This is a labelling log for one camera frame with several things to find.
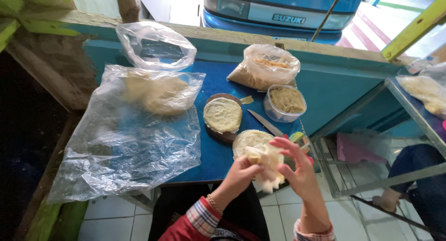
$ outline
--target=bracelet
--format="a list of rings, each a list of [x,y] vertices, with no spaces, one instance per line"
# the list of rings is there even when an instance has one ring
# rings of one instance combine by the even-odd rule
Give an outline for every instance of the bracelet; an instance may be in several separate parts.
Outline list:
[[[207,201],[209,204],[220,214],[223,215],[223,212],[218,208],[217,204],[215,203],[214,199],[210,196],[210,194],[207,194],[206,196]]]

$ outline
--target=woman's right hand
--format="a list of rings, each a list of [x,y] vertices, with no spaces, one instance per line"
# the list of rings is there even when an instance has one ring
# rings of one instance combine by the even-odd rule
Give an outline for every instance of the woman's right hand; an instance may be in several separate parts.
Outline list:
[[[296,171],[293,172],[287,164],[279,165],[278,170],[289,181],[294,192],[304,201],[321,197],[322,195],[319,190],[313,165],[304,155],[301,148],[283,137],[275,137],[269,144],[274,147],[283,148],[284,150],[280,153],[293,158]]]

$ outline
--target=blue vehicle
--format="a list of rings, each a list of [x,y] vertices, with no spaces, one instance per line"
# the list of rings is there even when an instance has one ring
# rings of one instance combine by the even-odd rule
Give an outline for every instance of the blue vehicle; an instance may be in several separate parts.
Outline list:
[[[311,40],[334,0],[204,0],[201,24],[279,38]],[[339,0],[315,42],[336,44],[362,0]]]

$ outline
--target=shirt cuff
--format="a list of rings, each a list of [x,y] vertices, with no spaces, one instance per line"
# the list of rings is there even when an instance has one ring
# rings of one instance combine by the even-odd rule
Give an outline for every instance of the shirt cuff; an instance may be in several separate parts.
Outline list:
[[[222,217],[203,196],[187,210],[186,216],[193,227],[208,238],[214,233]]]
[[[294,223],[294,240],[298,241],[335,241],[336,236],[333,229],[333,224],[330,222],[331,226],[324,233],[312,233],[304,234],[300,232],[301,229],[301,219],[299,218],[296,223]]]

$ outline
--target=suzuki logo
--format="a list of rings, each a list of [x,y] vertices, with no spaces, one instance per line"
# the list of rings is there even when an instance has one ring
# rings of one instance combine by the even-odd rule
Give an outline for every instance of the suzuki logo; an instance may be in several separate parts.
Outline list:
[[[291,22],[291,23],[298,23],[298,24],[302,24],[302,23],[305,22],[305,18],[302,18],[302,17],[285,16],[285,15],[279,15],[279,14],[272,15],[272,20],[283,21],[283,22]]]

